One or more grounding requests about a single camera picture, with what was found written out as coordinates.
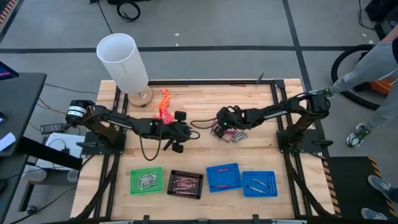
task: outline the lamp base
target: lamp base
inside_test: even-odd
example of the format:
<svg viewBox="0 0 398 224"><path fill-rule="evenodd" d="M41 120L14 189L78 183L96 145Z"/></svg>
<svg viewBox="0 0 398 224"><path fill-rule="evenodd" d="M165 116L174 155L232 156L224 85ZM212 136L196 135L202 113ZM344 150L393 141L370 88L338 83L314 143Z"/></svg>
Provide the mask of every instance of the lamp base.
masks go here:
<svg viewBox="0 0 398 224"><path fill-rule="evenodd" d="M142 90L138 94L129 94L130 103L139 108L143 108L148 106L154 97L152 93L152 89L149 86L146 86L145 90Z"/></svg>

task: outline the grey floor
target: grey floor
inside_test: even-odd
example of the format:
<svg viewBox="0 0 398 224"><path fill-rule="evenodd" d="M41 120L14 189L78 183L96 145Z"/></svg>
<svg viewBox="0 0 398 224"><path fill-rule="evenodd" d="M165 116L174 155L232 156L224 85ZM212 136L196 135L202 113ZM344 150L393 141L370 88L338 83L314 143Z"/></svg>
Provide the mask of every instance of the grey floor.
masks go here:
<svg viewBox="0 0 398 224"><path fill-rule="evenodd" d="M363 7L369 1L362 0ZM300 61L294 46L339 47L379 40L375 32L358 25L357 0L151 0L138 3L142 16L133 23L120 20L115 6L108 5L105 0L100 3L111 30L133 36L139 47L175 47L178 44L179 47L240 45L285 49L248 50L243 47L242 50L228 51L212 48L165 52L152 49L141 53L151 79L257 78L264 72L264 78L301 78L304 81L305 64L310 85L319 89L331 85L331 65L341 51L322 51L322 48L303 51L303 61ZM20 4L21 8L0 42L0 61L18 72L44 72L48 75L47 83L75 90L97 91L101 80L111 78L96 54L90 51L110 34L98 4L88 4L88 0L20 0ZM288 21L287 6L294 27ZM371 25L367 15L363 16L364 23ZM298 42L294 36L292 38L291 29L297 31ZM87 53L56 53L60 49L71 49L72 52L81 48L89 50ZM7 54L5 49L18 54ZM41 53L45 49L55 49L55 53ZM358 56L354 55L344 61L339 76L352 69L356 58ZM365 95L378 103L383 99L377 94ZM41 98L56 109L66 110L71 100L95 99L96 95L45 86ZM398 186L395 173L398 169L395 162L398 121L374 131L359 149L345 145L346 136L371 115L372 111L337 96L332 101L329 117L322 121L326 138L335 142L329 147L330 154L373 156L382 176ZM61 123L63 119L60 114L37 107L30 122L40 126ZM25 136L37 141L43 138L30 126ZM25 185L24 181L20 183L5 223L25 215L16 212ZM66 189L37 187L30 204L43 206ZM73 194L69 192L23 223L66 220Z"/></svg>

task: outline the sneaker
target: sneaker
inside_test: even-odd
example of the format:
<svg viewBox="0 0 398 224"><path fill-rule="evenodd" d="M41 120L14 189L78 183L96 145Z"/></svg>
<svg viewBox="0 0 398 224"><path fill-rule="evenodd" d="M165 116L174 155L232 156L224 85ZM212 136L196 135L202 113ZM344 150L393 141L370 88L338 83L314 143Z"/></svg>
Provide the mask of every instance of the sneaker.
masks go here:
<svg viewBox="0 0 398 224"><path fill-rule="evenodd" d="M364 125L364 123L357 125L355 127L355 132L351 133L347 137L347 145L349 147L359 147L362 144L363 139L365 139L365 137L371 133L371 130L365 128Z"/></svg>
<svg viewBox="0 0 398 224"><path fill-rule="evenodd" d="M388 198L390 201L390 195L391 192L394 190L393 187L391 187L390 183L387 183L386 181L376 177L375 175L370 175L368 177L368 182L369 184L372 185L376 190L380 191L386 198Z"/></svg>
<svg viewBox="0 0 398 224"><path fill-rule="evenodd" d="M375 212L368 208L362 208L361 214L364 219L373 219L373 220L388 220L388 218L380 212Z"/></svg>
<svg viewBox="0 0 398 224"><path fill-rule="evenodd" d="M332 99L335 97L335 95L330 92L330 88L326 88L324 90L312 90L312 91L309 91L308 93L313 94L313 95L322 95L328 99Z"/></svg>

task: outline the white lamp shade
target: white lamp shade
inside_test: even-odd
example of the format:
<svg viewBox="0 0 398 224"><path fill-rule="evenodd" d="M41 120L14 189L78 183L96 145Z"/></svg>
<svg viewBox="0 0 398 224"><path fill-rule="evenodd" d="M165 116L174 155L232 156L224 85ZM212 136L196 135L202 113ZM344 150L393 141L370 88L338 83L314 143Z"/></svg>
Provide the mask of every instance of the white lamp shade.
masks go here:
<svg viewBox="0 0 398 224"><path fill-rule="evenodd" d="M136 42L127 34L112 34L99 42L97 56L121 91L136 94L148 85L148 74Z"/></svg>

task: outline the wooden tabletop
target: wooden tabletop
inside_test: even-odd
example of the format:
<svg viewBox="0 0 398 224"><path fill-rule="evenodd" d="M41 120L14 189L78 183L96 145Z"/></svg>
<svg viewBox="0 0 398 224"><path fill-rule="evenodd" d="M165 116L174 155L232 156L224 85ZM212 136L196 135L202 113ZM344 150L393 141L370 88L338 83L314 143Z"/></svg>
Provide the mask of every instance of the wooden tabletop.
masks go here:
<svg viewBox="0 0 398 224"><path fill-rule="evenodd" d="M288 97L303 92L299 79L286 79ZM270 85L174 85L152 86L157 105L162 98L160 88L168 88L172 96L169 111L187 112L187 123L193 119L211 119L223 106L239 105L244 108L263 108L273 105ZM112 108L116 85L113 81L102 81L98 93L98 105ZM120 99L121 109L123 95ZM152 118L159 111L128 106L127 113L135 118ZM295 122L299 117L293 115ZM141 152L139 138L132 131L127 132L126 149L120 158L118 178L113 202L113 220L142 220L150 215L151 220L193 220L193 219L252 219L253 214L260 218L293 218L289 184L283 155L279 152L276 137L277 120L270 119L261 126L248 130L248 138L236 144L219 141L210 135L209 130L195 129L201 134L198 140L189 140L183 145L184 153L177 154L171 149L161 150L156 160L146 161ZM144 139L144 149L152 157L157 149L157 141ZM331 213L328 185L319 158L301 154L303 171L308 188L323 207ZM80 172L71 217L78 215L90 201L98 188L103 156L95 156ZM240 171L273 170L277 180L278 197L246 198L242 189L210 193L206 167L237 162ZM164 169L164 191L156 194L130 195L130 170L161 166ZM166 194L170 171L182 170L204 175L200 200L170 196ZM296 185L300 211L304 214L301 191ZM101 214L107 201L104 194Z"/></svg>

